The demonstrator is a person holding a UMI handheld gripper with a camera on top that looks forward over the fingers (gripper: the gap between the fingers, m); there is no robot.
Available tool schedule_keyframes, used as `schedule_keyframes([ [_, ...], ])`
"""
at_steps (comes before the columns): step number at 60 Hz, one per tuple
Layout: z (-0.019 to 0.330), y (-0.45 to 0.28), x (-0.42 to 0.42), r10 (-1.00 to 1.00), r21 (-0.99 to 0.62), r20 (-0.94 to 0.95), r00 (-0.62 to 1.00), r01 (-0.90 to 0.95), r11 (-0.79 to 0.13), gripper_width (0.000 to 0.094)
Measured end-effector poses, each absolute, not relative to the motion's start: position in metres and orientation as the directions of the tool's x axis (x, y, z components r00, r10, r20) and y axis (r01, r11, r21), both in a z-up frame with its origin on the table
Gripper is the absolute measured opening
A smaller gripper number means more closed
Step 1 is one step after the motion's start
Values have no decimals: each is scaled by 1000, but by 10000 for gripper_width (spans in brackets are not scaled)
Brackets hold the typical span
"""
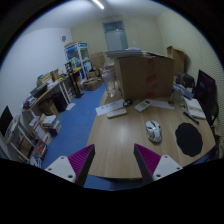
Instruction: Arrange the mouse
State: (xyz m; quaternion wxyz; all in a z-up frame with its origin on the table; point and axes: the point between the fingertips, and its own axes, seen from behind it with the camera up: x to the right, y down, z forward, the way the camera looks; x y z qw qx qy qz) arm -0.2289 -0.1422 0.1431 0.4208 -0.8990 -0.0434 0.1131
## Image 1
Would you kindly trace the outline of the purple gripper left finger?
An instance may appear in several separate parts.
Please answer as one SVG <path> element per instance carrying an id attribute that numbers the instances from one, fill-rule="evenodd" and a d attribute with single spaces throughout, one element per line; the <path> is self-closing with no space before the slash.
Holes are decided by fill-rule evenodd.
<path id="1" fill-rule="evenodd" d="M 72 155 L 60 156 L 46 171 L 83 187 L 95 156 L 95 145 L 91 144 Z"/>

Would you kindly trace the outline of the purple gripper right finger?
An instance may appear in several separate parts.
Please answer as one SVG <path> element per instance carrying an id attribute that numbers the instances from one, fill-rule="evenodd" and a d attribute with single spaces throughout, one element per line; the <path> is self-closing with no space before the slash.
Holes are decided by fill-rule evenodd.
<path id="1" fill-rule="evenodd" d="M 139 144 L 134 145 L 134 156 L 144 184 L 152 183 L 182 169 L 169 155 L 160 156 Z"/>

